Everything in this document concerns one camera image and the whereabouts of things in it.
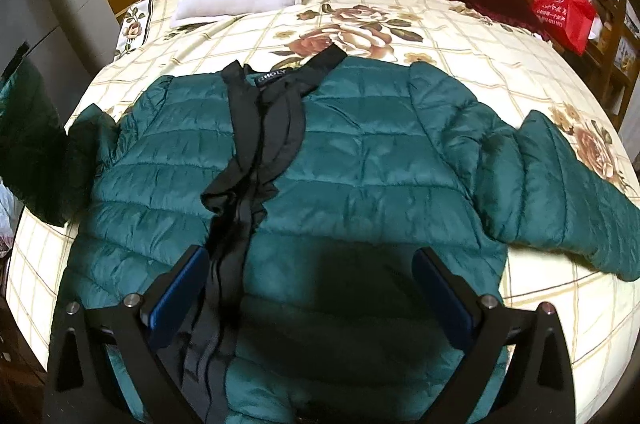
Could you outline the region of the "green quilted down jacket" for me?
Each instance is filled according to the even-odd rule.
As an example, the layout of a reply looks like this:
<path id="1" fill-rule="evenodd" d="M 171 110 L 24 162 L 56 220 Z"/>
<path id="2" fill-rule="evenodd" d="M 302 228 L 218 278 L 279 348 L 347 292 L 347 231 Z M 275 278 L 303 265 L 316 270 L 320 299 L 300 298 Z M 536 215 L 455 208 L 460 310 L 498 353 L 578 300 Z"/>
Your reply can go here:
<path id="1" fill-rule="evenodd" d="M 144 293 L 192 245 L 204 289 L 157 356 L 200 423 L 421 423 L 453 348 L 414 281 L 433 249 L 496 296 L 510 248 L 639 277 L 639 211 L 539 111 L 330 46 L 295 69 L 163 76 L 114 119 L 58 118 L 38 70 L 1 78 L 1 177 L 74 223 L 64 309 Z"/>

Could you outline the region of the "floral checked bed sheet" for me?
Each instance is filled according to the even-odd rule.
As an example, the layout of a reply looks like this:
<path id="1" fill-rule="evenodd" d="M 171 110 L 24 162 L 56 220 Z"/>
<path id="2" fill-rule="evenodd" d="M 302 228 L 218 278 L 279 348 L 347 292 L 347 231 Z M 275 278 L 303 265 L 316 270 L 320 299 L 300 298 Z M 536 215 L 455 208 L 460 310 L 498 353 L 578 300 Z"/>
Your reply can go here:
<path id="1" fill-rule="evenodd" d="M 177 1 L 141 0 L 126 10 L 114 60 L 89 85 L 85 104 L 119 117 L 162 74 L 214 71 L 232 59 L 294 66 L 332 41 L 356 56 L 429 62 L 511 125 L 532 110 L 547 114 L 589 169 L 638 199 L 636 173 L 597 99 L 551 44 L 526 30 L 445 0 L 304 0 L 278 12 L 178 27 L 172 21 Z M 600 415 L 637 342 L 637 283 L 566 257 L 514 249 L 500 291 L 518 308 L 541 301 L 559 308 L 578 421 Z"/>

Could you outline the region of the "wooden chair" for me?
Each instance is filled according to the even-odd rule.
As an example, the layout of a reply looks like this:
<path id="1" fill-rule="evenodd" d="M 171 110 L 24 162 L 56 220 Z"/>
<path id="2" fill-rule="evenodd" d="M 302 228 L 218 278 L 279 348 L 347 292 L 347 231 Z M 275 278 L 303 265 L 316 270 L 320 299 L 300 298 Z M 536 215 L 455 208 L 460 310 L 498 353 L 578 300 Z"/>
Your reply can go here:
<path id="1" fill-rule="evenodd" d="M 622 127 L 639 77 L 639 17 L 629 0 L 588 0 L 597 12 L 585 51 L 555 48 L 612 122 Z"/>

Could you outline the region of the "grey wardrobe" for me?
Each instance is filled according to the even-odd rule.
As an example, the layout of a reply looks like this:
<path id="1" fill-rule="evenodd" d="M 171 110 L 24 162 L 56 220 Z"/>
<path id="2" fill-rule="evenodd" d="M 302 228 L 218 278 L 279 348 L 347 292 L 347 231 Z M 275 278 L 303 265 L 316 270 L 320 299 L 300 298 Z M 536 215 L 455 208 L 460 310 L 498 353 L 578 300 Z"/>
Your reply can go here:
<path id="1" fill-rule="evenodd" d="M 66 120 L 112 61 L 118 32 L 107 0 L 1 0 L 1 66 L 26 44 L 28 59 Z"/>

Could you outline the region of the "red plastic shopping bag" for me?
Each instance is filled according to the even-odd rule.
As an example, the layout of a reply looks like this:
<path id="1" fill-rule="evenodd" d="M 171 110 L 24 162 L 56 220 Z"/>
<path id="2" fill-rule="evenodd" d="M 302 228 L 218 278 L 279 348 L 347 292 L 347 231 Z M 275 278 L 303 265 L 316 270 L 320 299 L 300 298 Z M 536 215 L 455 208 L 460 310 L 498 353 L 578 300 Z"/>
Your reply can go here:
<path id="1" fill-rule="evenodd" d="M 589 0 L 533 0 L 533 10 L 555 42 L 578 56 L 585 53 L 597 16 Z"/>

